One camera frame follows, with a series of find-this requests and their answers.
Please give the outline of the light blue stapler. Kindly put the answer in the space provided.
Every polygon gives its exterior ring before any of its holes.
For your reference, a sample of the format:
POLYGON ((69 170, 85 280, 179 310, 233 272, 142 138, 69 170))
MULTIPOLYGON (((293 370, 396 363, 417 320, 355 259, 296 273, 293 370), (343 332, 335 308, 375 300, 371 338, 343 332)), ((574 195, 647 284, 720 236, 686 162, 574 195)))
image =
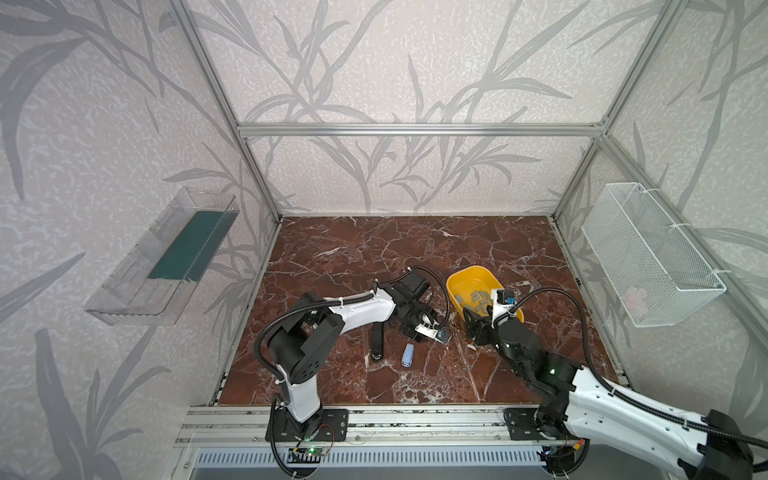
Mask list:
POLYGON ((414 355, 415 355, 415 345, 413 343, 408 343, 404 350, 401 357, 401 365, 404 368, 411 368, 414 361, 414 355))

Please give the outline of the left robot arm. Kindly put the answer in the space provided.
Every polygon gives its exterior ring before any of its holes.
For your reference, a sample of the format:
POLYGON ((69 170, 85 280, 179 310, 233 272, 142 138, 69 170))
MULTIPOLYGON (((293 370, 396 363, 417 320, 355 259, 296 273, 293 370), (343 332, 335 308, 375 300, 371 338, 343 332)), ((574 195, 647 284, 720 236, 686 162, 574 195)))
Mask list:
POLYGON ((370 290, 346 297, 322 297, 307 292, 286 313, 263 327, 253 343, 256 360, 280 386, 278 404, 300 426, 317 422, 322 402, 317 374, 337 340, 368 325, 396 322, 413 341, 445 343, 445 320, 422 301, 431 287, 430 270, 416 266, 393 280, 376 280, 370 290))

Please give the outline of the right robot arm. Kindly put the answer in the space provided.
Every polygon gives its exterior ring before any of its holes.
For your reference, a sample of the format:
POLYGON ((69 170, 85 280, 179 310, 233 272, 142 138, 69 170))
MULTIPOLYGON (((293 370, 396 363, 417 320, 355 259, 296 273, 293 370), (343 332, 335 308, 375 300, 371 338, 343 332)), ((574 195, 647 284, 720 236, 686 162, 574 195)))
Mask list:
POLYGON ((589 367, 544 350, 538 335, 517 318, 494 321, 462 312, 468 337, 490 345, 512 372, 542 399, 538 428, 548 436, 596 441, 686 479, 750 479, 767 470, 728 415, 706 416, 656 402, 595 374, 589 367))

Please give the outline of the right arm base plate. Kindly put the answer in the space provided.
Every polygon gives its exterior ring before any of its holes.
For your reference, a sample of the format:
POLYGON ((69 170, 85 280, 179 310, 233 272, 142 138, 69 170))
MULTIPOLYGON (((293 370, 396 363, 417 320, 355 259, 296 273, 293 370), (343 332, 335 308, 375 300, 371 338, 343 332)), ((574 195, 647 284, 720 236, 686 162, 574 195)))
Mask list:
POLYGON ((503 410, 503 422, 511 440, 562 441, 576 444, 581 439, 563 425, 544 420, 535 406, 514 406, 503 410))

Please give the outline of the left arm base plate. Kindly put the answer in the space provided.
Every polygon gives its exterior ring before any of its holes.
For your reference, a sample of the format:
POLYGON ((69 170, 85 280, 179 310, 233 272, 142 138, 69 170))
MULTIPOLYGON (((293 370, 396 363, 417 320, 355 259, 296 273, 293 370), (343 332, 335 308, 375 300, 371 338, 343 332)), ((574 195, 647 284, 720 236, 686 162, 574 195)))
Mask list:
POLYGON ((299 422, 287 408, 279 406, 270 414, 267 441, 289 442, 299 440, 345 441, 349 426, 349 410, 321 408, 308 420, 299 422))

